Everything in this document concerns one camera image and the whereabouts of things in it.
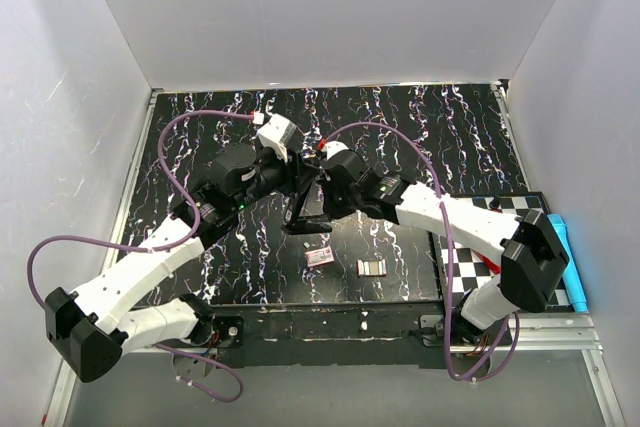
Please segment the white red staple box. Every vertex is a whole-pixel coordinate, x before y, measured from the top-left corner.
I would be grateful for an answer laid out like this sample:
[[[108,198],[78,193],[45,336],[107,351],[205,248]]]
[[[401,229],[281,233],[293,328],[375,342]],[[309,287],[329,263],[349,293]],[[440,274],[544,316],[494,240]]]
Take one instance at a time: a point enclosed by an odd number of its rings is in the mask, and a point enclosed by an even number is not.
[[[334,261],[333,251],[330,247],[307,251],[305,257],[308,267],[322,266]]]

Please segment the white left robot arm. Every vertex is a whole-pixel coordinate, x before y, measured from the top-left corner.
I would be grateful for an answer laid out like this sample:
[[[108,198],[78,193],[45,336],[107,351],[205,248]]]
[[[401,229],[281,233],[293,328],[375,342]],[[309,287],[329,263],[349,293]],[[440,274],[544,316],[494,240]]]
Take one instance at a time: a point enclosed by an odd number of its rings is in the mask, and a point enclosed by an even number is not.
[[[182,265],[236,229],[240,212],[273,192],[300,194],[319,172],[318,161],[268,147],[233,144],[214,160],[191,190],[196,203],[175,205],[143,242],[105,273],[68,293],[45,299],[47,338],[83,382],[105,375],[119,359],[142,347],[180,339],[193,347],[214,335],[213,309],[194,294],[161,306],[136,304]]]

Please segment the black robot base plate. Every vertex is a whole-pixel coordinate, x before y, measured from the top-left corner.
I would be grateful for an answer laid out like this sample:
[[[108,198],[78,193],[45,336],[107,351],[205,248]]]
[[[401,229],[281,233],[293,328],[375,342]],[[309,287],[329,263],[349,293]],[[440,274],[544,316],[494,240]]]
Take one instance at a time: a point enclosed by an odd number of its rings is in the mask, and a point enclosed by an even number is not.
[[[233,368],[417,365],[443,369],[443,340],[426,330],[441,301],[225,305],[214,308],[213,358]]]

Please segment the staple box tray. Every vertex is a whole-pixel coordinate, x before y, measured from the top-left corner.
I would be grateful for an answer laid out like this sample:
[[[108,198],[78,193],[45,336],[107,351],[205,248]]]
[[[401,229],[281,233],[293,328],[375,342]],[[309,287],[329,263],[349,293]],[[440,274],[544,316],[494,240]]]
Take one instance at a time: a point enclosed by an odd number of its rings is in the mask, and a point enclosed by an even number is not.
[[[386,261],[384,259],[358,260],[358,277],[384,277],[387,275]]]

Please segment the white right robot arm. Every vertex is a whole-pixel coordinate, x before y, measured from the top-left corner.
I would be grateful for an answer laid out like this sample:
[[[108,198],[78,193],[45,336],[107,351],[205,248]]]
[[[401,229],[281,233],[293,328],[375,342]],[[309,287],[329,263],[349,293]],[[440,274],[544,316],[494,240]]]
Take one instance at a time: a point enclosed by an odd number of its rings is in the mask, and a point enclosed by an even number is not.
[[[513,312],[541,313],[551,302],[569,257],[546,214],[496,212],[438,196],[400,174],[379,175],[340,142],[325,146],[321,168],[323,211],[330,219],[360,211],[372,219],[451,235],[499,267],[456,305],[451,330],[460,342],[475,344]]]

